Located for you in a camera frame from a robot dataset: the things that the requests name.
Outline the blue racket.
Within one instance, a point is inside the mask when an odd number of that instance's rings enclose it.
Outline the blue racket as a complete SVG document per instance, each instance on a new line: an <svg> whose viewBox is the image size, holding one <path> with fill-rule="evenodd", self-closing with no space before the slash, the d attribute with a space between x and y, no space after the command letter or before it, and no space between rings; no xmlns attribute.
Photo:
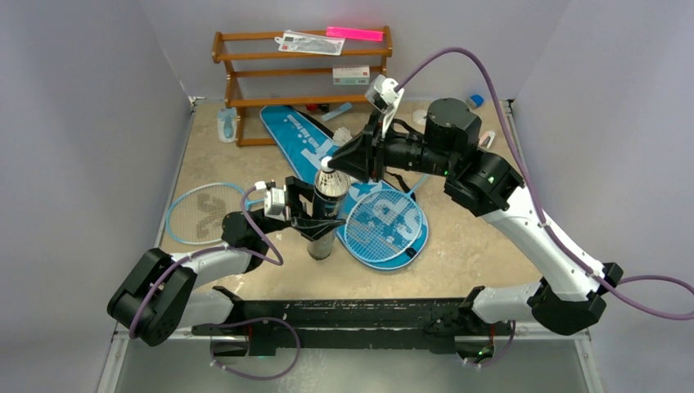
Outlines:
<svg viewBox="0 0 694 393"><path fill-rule="evenodd" d="M336 235L355 259L387 271L400 269L419 256L430 228L414 192L426 179L420 177L406 192L385 181L352 184L340 214L345 225Z"/></svg>
<svg viewBox="0 0 694 393"><path fill-rule="evenodd" d="M208 183L184 192L169 207L164 229L176 242L202 246L221 241L226 214L239 211L244 190L233 183Z"/></svg>

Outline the red black stamp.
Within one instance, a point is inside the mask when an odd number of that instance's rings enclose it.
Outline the red black stamp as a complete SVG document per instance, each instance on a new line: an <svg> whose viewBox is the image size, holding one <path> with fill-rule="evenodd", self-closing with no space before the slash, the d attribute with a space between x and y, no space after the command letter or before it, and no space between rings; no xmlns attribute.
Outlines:
<svg viewBox="0 0 694 393"><path fill-rule="evenodd" d="M327 113L330 111L330 105L328 103L307 103L305 109L312 113Z"/></svg>

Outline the clear tube lid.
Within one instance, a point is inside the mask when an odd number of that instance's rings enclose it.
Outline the clear tube lid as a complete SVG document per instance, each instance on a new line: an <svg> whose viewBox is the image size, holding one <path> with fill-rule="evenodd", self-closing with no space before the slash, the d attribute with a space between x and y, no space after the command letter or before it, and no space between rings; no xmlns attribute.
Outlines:
<svg viewBox="0 0 694 393"><path fill-rule="evenodd" d="M416 110L412 113L412 119L417 125L425 125L427 116L426 110Z"/></svg>

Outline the pink ruler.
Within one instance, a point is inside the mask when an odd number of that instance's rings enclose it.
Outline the pink ruler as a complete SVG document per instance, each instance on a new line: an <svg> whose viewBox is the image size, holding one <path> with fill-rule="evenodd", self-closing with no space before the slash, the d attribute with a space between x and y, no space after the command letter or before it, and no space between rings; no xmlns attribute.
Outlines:
<svg viewBox="0 0 694 393"><path fill-rule="evenodd" d="M332 38L353 39L367 42L381 42L384 38L382 30L355 29L338 26L327 26L326 36Z"/></svg>

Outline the wooden shelf rack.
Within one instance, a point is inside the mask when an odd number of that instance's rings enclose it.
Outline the wooden shelf rack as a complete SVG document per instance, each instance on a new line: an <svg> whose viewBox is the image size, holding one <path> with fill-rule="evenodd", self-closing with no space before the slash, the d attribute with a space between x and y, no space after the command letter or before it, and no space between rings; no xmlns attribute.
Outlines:
<svg viewBox="0 0 694 393"><path fill-rule="evenodd" d="M245 135L248 111L263 106L320 106L363 103L364 86L335 85L332 71L340 66L364 64L363 78L386 75L393 55L391 28L373 28L381 39L348 38L338 56L305 52L281 52L276 40L282 31L253 33L216 32L211 48L213 63L226 71L224 104L237 111L235 143L238 147L272 146L270 138Z"/></svg>

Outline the blue white eraser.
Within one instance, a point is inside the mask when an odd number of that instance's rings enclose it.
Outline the blue white eraser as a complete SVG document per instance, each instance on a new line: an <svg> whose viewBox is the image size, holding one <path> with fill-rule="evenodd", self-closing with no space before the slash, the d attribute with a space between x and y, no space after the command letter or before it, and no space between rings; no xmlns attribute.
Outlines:
<svg viewBox="0 0 694 393"><path fill-rule="evenodd" d="M468 105L473 108L479 108L484 105L484 98L479 94L469 96Z"/></svg>

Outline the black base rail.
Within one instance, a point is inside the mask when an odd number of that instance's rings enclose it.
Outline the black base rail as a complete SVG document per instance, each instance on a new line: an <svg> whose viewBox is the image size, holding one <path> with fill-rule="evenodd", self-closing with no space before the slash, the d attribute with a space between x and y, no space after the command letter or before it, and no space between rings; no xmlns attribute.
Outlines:
<svg viewBox="0 0 694 393"><path fill-rule="evenodd" d="M465 299L243 300L221 323L195 336L246 339L251 356L278 349L428 350L473 357L489 340L507 339L509 322L489 325L464 309Z"/></svg>

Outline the white green small box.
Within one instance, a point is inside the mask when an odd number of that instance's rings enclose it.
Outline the white green small box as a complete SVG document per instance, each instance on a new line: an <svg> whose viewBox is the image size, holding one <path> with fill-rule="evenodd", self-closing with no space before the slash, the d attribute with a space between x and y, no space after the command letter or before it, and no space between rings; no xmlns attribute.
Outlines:
<svg viewBox="0 0 694 393"><path fill-rule="evenodd" d="M332 81L336 86L364 86L369 85L370 80L369 65L332 67Z"/></svg>

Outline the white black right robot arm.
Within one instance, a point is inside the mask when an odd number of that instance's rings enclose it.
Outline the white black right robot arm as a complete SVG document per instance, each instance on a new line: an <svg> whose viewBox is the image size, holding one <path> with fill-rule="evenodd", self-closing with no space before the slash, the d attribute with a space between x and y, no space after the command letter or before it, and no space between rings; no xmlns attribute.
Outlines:
<svg viewBox="0 0 694 393"><path fill-rule="evenodd" d="M382 132L384 124L382 114L373 111L363 131L331 155L330 168L363 182L380 180L388 168L443 177L446 195L506 236L542 275L537 282L515 287L474 288L459 312L466 331L529 320L569 336L600 320L607 286L620 281L622 268L570 258L580 248L549 226L516 169L479 147L481 121L465 102L433 101L420 133L408 126L401 132Z"/></svg>

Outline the pink white small clip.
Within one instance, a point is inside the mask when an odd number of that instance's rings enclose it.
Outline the pink white small clip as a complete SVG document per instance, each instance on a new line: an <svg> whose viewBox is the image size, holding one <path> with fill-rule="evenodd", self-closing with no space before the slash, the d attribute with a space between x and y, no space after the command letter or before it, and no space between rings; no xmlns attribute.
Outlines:
<svg viewBox="0 0 694 393"><path fill-rule="evenodd" d="M480 137L479 144L478 146L481 148L484 148L485 150L489 150L496 138L496 132L493 130L489 130L483 133L483 135Z"/></svg>

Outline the blue white packaged item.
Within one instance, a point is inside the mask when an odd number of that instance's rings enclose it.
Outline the blue white packaged item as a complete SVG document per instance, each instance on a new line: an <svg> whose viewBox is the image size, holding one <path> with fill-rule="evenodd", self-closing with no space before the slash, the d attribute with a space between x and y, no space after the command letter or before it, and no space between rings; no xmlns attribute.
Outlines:
<svg viewBox="0 0 694 393"><path fill-rule="evenodd" d="M217 130L220 142L237 141L237 109L222 108L217 112Z"/></svg>

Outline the blue racket bag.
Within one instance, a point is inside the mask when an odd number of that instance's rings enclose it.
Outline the blue racket bag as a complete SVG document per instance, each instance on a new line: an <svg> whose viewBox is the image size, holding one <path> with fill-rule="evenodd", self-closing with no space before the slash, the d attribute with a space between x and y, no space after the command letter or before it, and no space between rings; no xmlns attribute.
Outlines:
<svg viewBox="0 0 694 393"><path fill-rule="evenodd" d="M327 128L291 106L266 106L260 110L259 117L297 177L307 183L315 180L321 159L338 148Z"/></svg>

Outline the shuttlecock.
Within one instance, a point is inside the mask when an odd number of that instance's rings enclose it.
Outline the shuttlecock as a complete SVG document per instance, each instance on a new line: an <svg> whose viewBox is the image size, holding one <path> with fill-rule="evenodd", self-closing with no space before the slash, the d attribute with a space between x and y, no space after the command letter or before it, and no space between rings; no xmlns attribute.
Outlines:
<svg viewBox="0 0 694 393"><path fill-rule="evenodd" d="M338 146L342 147L344 146L347 142L349 142L353 136L351 135L351 132L345 128L345 127L339 127L332 136L332 141Z"/></svg>
<svg viewBox="0 0 694 393"><path fill-rule="evenodd" d="M342 198L351 186L349 175L329 166L331 156L325 156L320 161L314 186L317 192L325 197Z"/></svg>

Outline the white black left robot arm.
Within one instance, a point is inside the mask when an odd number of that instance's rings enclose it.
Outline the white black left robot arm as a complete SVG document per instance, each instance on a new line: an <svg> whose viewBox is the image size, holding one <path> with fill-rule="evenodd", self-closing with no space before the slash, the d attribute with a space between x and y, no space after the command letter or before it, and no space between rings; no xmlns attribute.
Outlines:
<svg viewBox="0 0 694 393"><path fill-rule="evenodd" d="M310 241L319 241L345 224L336 216L309 215L300 197L316 199L316 188L295 177L277 188L273 183L256 183L239 194L240 209L226 214L221 222L221 241L215 246L170 255L159 248L146 251L111 297L106 312L128 328L132 339L149 346L164 342L177 328L211 323L225 335L241 330L244 313L232 300L215 297L211 312L205 303L194 302L194 290L231 275L245 274L268 262L281 266L284 259L271 259L277 248L270 233L293 228Z"/></svg>

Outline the blue racket on bag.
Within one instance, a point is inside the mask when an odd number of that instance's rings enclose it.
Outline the blue racket on bag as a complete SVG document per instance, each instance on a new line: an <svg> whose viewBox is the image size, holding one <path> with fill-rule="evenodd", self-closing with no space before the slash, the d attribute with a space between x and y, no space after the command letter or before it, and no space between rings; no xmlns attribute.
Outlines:
<svg viewBox="0 0 694 393"><path fill-rule="evenodd" d="M406 192L385 181L352 184L340 214L345 225L336 235L355 259L387 271L400 269L419 256L430 228L414 192L426 179L420 177Z"/></svg>

